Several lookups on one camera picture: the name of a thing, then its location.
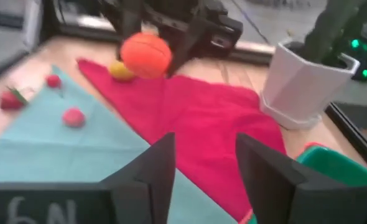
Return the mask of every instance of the toy ball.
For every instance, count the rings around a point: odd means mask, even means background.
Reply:
[[[113,62],[109,67],[110,75],[115,78],[117,81],[130,81],[135,78],[135,74],[128,70],[128,68],[119,61]]]
[[[62,120],[71,128],[80,128],[85,123],[85,115],[78,108],[70,108],[64,112]]]
[[[149,33],[132,35],[120,49],[125,66],[141,78],[162,77],[172,58],[167,43]]]

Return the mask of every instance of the yellow fruit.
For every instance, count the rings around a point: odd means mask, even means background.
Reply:
[[[119,81],[130,81],[135,78],[135,74],[128,70],[122,62],[115,61],[109,67],[110,75]]]

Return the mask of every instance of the red towel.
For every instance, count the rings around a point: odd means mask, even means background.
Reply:
[[[248,89],[183,76],[118,83],[108,70],[79,60],[84,76],[149,144],[176,133],[177,167],[236,220],[250,209],[235,156],[237,133],[286,153],[277,123]]]

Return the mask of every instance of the orange ball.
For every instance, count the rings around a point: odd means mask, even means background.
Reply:
[[[124,65],[141,78],[162,77],[172,58],[167,43],[153,34],[132,35],[120,49]]]

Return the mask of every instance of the wooden surface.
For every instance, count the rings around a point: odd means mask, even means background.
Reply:
[[[0,79],[0,91],[6,85],[18,88],[30,87],[34,92],[27,91],[30,98],[38,91],[44,82],[44,76],[51,70],[51,64],[59,66],[67,72],[77,83],[95,95],[110,110],[112,107],[88,83],[77,69],[76,58],[85,57],[98,63],[109,65],[115,58],[113,44],[90,42],[81,39],[56,37],[41,47],[20,64],[16,65],[7,75]],[[233,86],[244,86],[259,93],[267,76],[267,67],[251,64],[226,62],[221,60],[197,59],[185,64],[180,73],[189,77],[205,80],[210,83],[227,83]],[[15,118],[16,113],[0,110],[0,133]],[[323,120],[316,127],[306,131],[288,131],[281,128],[287,153],[291,157],[302,152],[308,142],[319,142],[367,166],[359,154],[353,149],[333,122],[324,114]]]

